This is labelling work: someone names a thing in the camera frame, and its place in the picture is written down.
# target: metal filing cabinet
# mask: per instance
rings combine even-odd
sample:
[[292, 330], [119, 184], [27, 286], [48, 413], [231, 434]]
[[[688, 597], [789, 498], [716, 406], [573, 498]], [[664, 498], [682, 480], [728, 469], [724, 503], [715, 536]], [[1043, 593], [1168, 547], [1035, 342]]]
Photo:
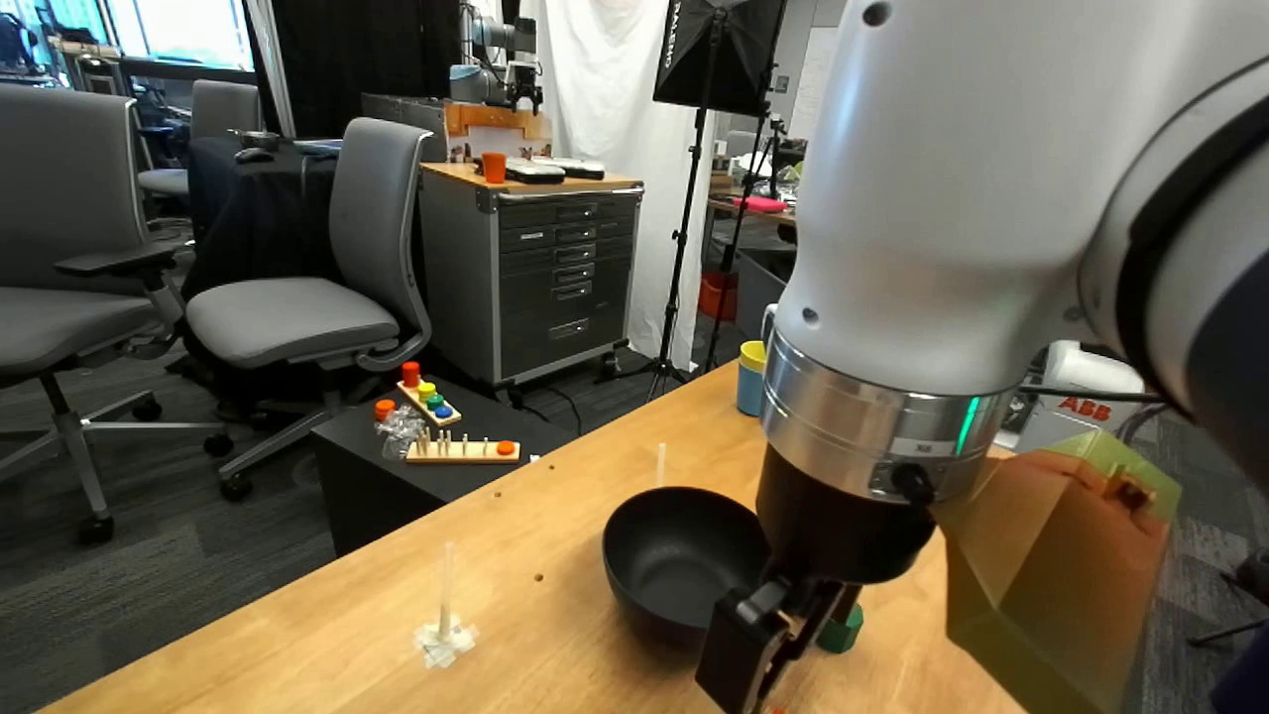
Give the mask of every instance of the metal filing cabinet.
[[482, 184], [429, 163], [421, 188], [430, 344], [482, 387], [522, 387], [626, 342], [642, 184]]

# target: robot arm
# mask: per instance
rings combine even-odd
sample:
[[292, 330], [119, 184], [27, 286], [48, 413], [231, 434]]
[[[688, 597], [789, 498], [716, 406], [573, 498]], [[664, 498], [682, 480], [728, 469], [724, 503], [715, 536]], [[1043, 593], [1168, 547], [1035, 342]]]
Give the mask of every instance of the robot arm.
[[[699, 672], [724, 710], [842, 597], [908, 572], [1056, 336], [1122, 353], [1269, 483], [1269, 6], [846, 14], [765, 372], [774, 566]], [[761, 609], [803, 630], [716, 662]]]

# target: gray office chair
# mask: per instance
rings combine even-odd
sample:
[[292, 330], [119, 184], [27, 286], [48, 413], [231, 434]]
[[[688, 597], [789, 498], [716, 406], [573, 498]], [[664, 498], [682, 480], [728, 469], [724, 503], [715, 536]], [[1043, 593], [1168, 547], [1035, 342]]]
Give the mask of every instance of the gray office chair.
[[202, 289], [186, 305], [186, 330], [231, 369], [318, 365], [321, 408], [298, 417], [269, 441], [231, 455], [223, 498], [248, 494], [245, 469], [304, 441], [312, 424], [342, 408], [335, 372], [392, 372], [415, 359], [430, 320], [415, 286], [415, 175], [421, 126], [354, 119], [334, 170], [329, 246], [342, 281], [329, 279], [248, 279]]
[[38, 380], [55, 430], [0, 462], [11, 475], [27, 455], [64, 445], [87, 520], [79, 541], [111, 541], [111, 508], [89, 465], [87, 434], [197, 430], [173, 422], [116, 422], [132, 408], [157, 408], [133, 392], [104, 413], [71, 413], [55, 372], [154, 330], [173, 297], [161, 266], [179, 246], [144, 232], [133, 190], [132, 100], [87, 93], [0, 86], [0, 390]]
[[[194, 80], [190, 138], [257, 131], [257, 126], [265, 126], [265, 119], [260, 119], [260, 96], [253, 85]], [[137, 188], [154, 199], [190, 199], [190, 170], [152, 167], [152, 170], [137, 170]]]

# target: chair backrest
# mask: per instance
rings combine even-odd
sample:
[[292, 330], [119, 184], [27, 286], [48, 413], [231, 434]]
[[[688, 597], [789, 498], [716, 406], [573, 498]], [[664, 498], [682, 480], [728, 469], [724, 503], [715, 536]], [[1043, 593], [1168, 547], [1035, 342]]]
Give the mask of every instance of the chair backrest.
[[329, 190], [329, 249], [346, 286], [375, 297], [397, 320], [430, 336], [415, 281], [415, 184], [424, 131], [354, 119]]
[[260, 119], [260, 93], [253, 85], [194, 80], [190, 135], [253, 131]]
[[146, 242], [132, 100], [0, 86], [0, 286], [83, 289], [55, 264]]

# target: wooden tabletop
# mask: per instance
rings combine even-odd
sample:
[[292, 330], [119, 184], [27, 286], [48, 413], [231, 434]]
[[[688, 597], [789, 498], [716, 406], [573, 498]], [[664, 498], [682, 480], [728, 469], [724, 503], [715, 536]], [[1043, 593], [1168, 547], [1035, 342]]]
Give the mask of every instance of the wooden tabletop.
[[[752, 503], [761, 424], [735, 365], [97, 677], [51, 710], [715, 710], [694, 662], [622, 618], [600, 557], [633, 494], [699, 483]], [[479, 647], [429, 672], [413, 647], [452, 610]], [[867, 588], [847, 655], [803, 655], [770, 710], [1017, 710], [942, 638], [942, 545]]]
[[486, 184], [477, 175], [477, 163], [424, 163], [429, 175], [444, 175], [457, 184], [471, 184], [479, 190], [516, 190], [516, 195], [588, 195], [588, 190], [614, 190], [614, 188], [642, 188], [630, 175], [602, 175], [602, 178], [563, 178], [563, 184]]

